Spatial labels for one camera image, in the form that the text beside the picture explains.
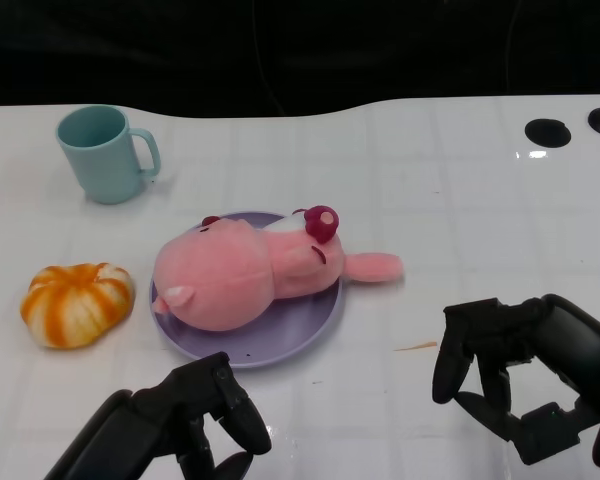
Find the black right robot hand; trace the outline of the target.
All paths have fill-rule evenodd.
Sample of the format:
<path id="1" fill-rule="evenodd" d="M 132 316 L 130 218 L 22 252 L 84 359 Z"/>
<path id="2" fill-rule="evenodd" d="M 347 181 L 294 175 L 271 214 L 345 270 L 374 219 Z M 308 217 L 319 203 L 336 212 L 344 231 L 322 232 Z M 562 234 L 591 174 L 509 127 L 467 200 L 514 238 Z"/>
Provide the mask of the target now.
<path id="1" fill-rule="evenodd" d="M 533 465 L 576 446 L 599 428 L 592 458 L 600 468 L 600 322 L 569 300 L 547 294 L 518 305 L 498 299 L 448 306 L 432 399 L 456 401 L 476 421 L 514 444 Z M 508 367 L 542 361 L 578 393 L 570 411 L 552 402 L 516 417 Z"/>

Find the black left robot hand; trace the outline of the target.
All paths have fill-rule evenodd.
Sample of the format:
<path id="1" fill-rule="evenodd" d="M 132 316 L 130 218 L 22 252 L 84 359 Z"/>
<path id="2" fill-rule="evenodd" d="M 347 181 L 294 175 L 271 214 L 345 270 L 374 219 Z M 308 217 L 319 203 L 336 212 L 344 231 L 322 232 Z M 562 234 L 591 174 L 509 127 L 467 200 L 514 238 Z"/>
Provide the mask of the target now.
<path id="1" fill-rule="evenodd" d="M 204 432 L 210 415 L 241 447 L 215 463 Z M 218 352 L 178 367 L 157 386 L 119 390 L 94 413 L 48 473 L 50 479 L 138 479 L 176 458 L 186 479 L 241 479 L 272 448 L 266 425 Z"/>

